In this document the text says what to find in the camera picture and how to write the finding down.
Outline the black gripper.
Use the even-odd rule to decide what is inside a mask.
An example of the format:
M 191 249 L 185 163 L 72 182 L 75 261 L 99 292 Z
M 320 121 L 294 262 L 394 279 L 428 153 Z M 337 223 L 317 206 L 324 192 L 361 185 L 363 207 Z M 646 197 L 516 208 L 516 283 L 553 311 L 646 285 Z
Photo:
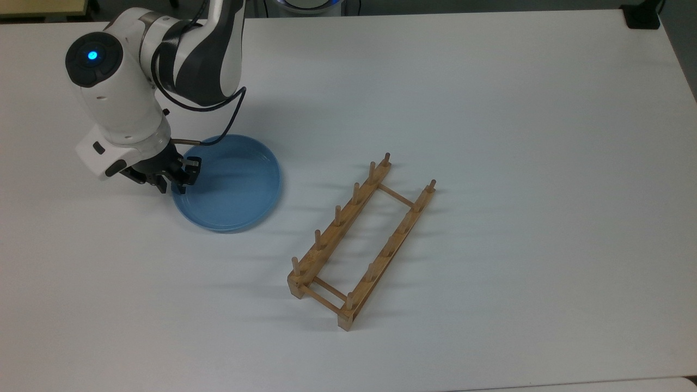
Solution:
M 168 143 L 159 154 L 127 167 L 120 173 L 137 183 L 146 183 L 149 176 L 155 176 L 155 187 L 161 194 L 167 193 L 166 174 L 173 175 L 173 185 L 177 193 L 185 194 L 201 172 L 201 158 L 185 158 L 179 154 L 174 144 Z

